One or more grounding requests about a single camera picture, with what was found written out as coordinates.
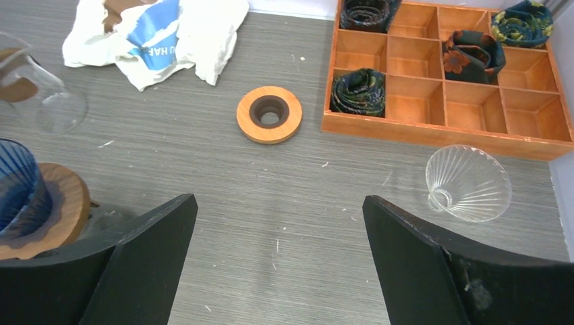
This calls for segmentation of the blue glass dripper cone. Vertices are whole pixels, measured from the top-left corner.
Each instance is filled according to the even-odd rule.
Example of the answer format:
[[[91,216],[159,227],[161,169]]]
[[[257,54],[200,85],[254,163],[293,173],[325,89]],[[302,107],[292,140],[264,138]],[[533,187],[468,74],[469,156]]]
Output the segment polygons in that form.
[[[32,152],[11,139],[1,140],[1,238],[37,231],[51,216],[53,199]]]

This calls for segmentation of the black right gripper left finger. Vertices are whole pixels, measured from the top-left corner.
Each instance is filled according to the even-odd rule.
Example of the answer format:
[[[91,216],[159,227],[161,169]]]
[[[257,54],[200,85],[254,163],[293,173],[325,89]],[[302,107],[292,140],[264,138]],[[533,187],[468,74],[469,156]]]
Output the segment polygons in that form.
[[[182,194],[92,237],[1,262],[2,324],[166,324],[198,204]]]

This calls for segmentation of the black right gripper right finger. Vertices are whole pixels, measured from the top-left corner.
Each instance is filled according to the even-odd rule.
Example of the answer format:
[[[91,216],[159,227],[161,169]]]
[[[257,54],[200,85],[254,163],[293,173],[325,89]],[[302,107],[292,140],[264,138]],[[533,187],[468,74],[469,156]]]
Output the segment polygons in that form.
[[[390,323],[573,323],[571,262],[477,242],[379,196],[362,211]]]

